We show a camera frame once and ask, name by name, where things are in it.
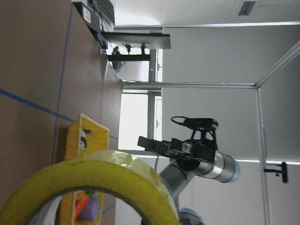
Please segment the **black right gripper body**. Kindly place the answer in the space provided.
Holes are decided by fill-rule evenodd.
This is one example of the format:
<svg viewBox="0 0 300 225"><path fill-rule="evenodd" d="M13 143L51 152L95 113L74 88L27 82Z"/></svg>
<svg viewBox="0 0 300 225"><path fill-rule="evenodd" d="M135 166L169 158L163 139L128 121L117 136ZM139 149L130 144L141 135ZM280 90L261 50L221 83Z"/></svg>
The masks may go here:
<svg viewBox="0 0 300 225"><path fill-rule="evenodd" d="M175 159L182 170L207 174L215 162L215 141L207 138L180 141L173 138L165 153Z"/></svg>

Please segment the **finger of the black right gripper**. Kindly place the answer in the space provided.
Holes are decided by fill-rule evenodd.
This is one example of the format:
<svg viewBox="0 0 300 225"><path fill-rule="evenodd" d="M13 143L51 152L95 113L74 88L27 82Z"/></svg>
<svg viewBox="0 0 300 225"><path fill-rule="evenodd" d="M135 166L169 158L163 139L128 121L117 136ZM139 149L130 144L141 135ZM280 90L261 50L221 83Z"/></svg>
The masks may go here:
<svg viewBox="0 0 300 225"><path fill-rule="evenodd" d="M166 155L168 147L171 145L168 141L157 141L143 136L139 136L137 145L146 149L146 151Z"/></svg>

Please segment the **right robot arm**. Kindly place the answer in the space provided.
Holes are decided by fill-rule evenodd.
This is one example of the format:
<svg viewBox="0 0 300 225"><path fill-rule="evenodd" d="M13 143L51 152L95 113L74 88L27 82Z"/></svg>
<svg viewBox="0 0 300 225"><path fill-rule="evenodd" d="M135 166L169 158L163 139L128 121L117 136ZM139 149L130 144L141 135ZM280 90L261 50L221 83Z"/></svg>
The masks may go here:
<svg viewBox="0 0 300 225"><path fill-rule="evenodd" d="M221 183L232 183L240 177L238 162L218 151L214 140L180 141L173 138L168 142L140 136L137 144L146 151L170 159L169 165L159 175L176 207L181 191L195 176Z"/></svg>

